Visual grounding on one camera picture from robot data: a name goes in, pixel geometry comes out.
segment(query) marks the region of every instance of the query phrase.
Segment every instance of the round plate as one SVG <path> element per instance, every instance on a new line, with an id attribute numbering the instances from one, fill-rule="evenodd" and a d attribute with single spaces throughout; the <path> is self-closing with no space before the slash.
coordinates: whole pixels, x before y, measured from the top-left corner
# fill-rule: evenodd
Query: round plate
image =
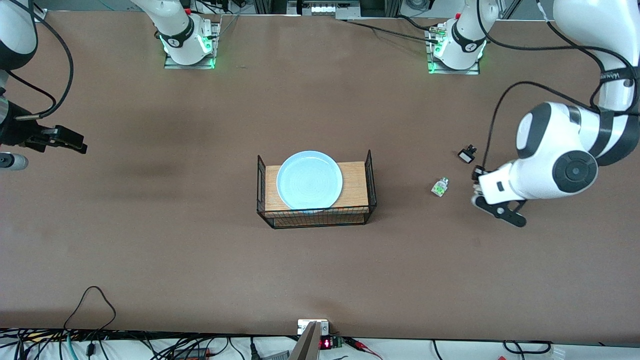
<path id="1" fill-rule="evenodd" d="M 302 151 L 282 164 L 276 187 L 293 210 L 329 208 L 342 191 L 342 172 L 329 155 Z"/>

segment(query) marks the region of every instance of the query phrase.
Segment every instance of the light blue plate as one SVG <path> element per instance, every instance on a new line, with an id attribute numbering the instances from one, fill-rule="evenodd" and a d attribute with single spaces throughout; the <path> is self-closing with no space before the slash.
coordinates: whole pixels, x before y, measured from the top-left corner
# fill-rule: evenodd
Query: light blue plate
<path id="1" fill-rule="evenodd" d="M 282 164 L 276 187 L 293 210 L 329 208 L 342 191 L 342 172 L 328 155 L 302 151 Z"/>

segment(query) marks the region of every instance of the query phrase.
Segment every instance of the teal cable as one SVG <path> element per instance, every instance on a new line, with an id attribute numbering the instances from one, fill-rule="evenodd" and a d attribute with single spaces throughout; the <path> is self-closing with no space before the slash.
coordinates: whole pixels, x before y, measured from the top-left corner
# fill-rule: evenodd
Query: teal cable
<path id="1" fill-rule="evenodd" d="M 69 346 L 69 352 L 71 353 L 71 357 L 73 357 L 74 360 L 78 360 L 78 356 L 76 355 L 76 351 L 71 346 L 71 333 L 70 332 L 67 333 L 67 345 Z"/>
<path id="2" fill-rule="evenodd" d="M 111 10 L 111 11 L 116 11 L 114 8 L 110 7 L 109 5 L 105 4 L 102 0 L 98 0 L 98 2 L 100 4 L 103 4 L 105 8 Z"/>

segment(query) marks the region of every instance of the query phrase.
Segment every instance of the brown tabletop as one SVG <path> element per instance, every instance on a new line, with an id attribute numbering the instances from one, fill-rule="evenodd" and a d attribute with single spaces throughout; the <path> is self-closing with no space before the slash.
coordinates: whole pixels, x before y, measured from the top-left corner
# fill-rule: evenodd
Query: brown tabletop
<path id="1" fill-rule="evenodd" d="M 42 123 L 82 133 L 89 151 L 3 147 L 30 164 L 0 175 L 0 326 L 61 327 L 95 284 L 118 310 L 114 329 L 292 334 L 299 318 L 328 318 L 349 336 L 640 340 L 640 152 L 580 195 L 528 203 L 523 229 L 471 206 L 473 165 L 456 157 L 484 150 L 515 81 L 588 99 L 598 71 L 586 56 L 489 45 L 480 76 L 432 75 L 418 41 L 324 17 L 241 17 L 215 70 L 164 70 L 143 13 L 47 19 L 76 73 Z M 402 20 L 370 23 L 420 35 Z M 38 28 L 18 74 L 58 95 L 67 62 Z M 493 34 L 559 44 L 542 22 Z M 48 105 L 8 89 L 27 109 Z M 519 120 L 545 100 L 558 98 L 508 95 L 489 167 L 516 156 Z M 371 149 L 370 224 L 277 231 L 256 215 L 257 155 L 279 165 L 307 149 L 336 161 Z M 70 326 L 108 318 L 92 293 Z"/>

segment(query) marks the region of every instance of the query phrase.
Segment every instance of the black wire basket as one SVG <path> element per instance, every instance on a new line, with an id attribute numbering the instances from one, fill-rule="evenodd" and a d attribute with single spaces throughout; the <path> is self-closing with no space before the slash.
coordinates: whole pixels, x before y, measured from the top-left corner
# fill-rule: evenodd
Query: black wire basket
<path id="1" fill-rule="evenodd" d="M 340 206 L 321 209 L 268 210 L 266 209 L 266 173 L 262 158 L 258 155 L 257 213 L 273 229 L 294 229 L 299 227 L 364 225 L 376 209 L 376 186 L 373 180 L 371 150 L 364 163 L 364 177 L 367 187 L 367 204 Z"/>

